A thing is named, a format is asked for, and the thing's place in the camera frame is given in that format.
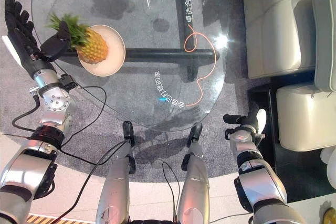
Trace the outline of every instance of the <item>pineapple leaves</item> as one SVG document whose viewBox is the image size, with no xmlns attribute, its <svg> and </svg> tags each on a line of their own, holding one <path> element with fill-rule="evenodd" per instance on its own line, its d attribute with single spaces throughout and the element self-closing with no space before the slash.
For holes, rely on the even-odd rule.
<svg viewBox="0 0 336 224">
<path fill-rule="evenodd" d="M 79 17 L 72 14 L 64 14 L 60 19 L 55 13 L 50 16 L 50 24 L 47 27 L 53 28 L 55 30 L 59 29 L 59 23 L 63 20 L 67 23 L 69 32 L 71 33 L 70 47 L 76 49 L 77 47 L 84 46 L 87 40 L 87 28 L 88 25 L 79 24 Z"/>
</svg>

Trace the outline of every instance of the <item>beige sofa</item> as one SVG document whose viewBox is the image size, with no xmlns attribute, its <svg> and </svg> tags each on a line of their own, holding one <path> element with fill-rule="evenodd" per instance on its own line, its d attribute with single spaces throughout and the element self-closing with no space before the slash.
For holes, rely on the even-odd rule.
<svg viewBox="0 0 336 224">
<path fill-rule="evenodd" d="M 314 83 L 277 90 L 281 145 L 336 145 L 336 0 L 244 0 L 244 7 L 250 78 L 315 69 Z"/>
</svg>

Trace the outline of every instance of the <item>orange cable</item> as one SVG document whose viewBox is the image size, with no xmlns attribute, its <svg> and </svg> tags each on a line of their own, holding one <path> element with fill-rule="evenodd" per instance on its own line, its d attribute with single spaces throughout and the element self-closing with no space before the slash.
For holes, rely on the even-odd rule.
<svg viewBox="0 0 336 224">
<path fill-rule="evenodd" d="M 201 91 L 201 96 L 200 96 L 199 100 L 198 100 L 197 102 L 193 103 L 193 104 L 186 104 L 186 106 L 194 106 L 194 105 L 198 104 L 198 103 L 201 101 L 202 97 L 203 97 L 203 90 L 202 90 L 202 87 L 201 87 L 199 81 L 208 78 L 208 77 L 212 74 L 212 72 L 215 70 L 215 67 L 216 67 L 216 61 L 217 61 L 217 55 L 216 55 L 216 50 L 215 50 L 213 44 L 211 43 L 211 41 L 208 39 L 208 37 L 207 37 L 206 35 L 202 34 L 202 33 L 198 33 L 198 32 L 196 32 L 196 31 L 192 28 L 191 25 L 188 24 L 188 26 L 189 26 L 189 28 L 190 28 L 193 32 L 192 32 L 191 34 L 189 34 L 189 36 L 185 39 L 185 42 L 184 42 L 184 50 L 185 50 L 186 52 L 193 52 L 193 51 L 195 51 L 196 46 L 197 46 L 197 37 L 196 37 L 196 35 L 201 35 L 203 38 L 205 38 L 205 39 L 209 42 L 209 44 L 210 44 L 212 50 L 214 51 L 214 55 L 215 55 L 214 66 L 212 67 L 210 73 L 208 73 L 208 74 L 207 74 L 206 76 L 204 76 L 204 77 L 198 78 L 197 81 L 196 81 L 196 82 L 197 82 L 197 85 L 198 85 L 198 88 L 199 88 L 199 90 Z M 196 38 L 196 44 L 195 44 L 195 46 L 194 46 L 193 49 L 189 50 L 189 49 L 186 49 L 186 44 L 187 44 L 187 41 L 191 38 L 191 36 L 195 36 L 195 38 Z"/>
</svg>

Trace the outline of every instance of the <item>glass table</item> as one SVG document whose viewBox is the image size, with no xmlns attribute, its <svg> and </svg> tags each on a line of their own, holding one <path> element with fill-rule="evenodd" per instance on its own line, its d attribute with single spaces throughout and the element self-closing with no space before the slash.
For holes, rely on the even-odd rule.
<svg viewBox="0 0 336 224">
<path fill-rule="evenodd" d="M 101 86 L 107 106 L 126 118 L 158 131 L 179 131 L 206 117 L 224 83 L 228 0 L 32 0 L 36 34 L 42 43 L 55 34 L 50 14 L 72 13 L 88 25 L 104 24 L 119 32 L 126 46 L 122 68 L 109 77 L 87 72 L 74 53 L 57 63 L 82 86 Z M 194 52 L 184 51 L 197 43 Z M 206 79 L 197 80 L 213 72 Z"/>
</svg>

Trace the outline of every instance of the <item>plate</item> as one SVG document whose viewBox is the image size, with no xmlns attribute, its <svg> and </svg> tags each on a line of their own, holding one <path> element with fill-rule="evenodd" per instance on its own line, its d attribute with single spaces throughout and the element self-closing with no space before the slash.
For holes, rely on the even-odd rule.
<svg viewBox="0 0 336 224">
<path fill-rule="evenodd" d="M 91 29 L 99 33 L 106 41 L 109 51 L 106 59 L 102 62 L 89 64 L 78 57 L 80 63 L 88 72 L 95 76 L 105 77 L 118 72 L 125 61 L 126 54 L 125 44 L 120 34 L 112 27 L 106 25 L 94 25 L 91 26 Z"/>
</svg>

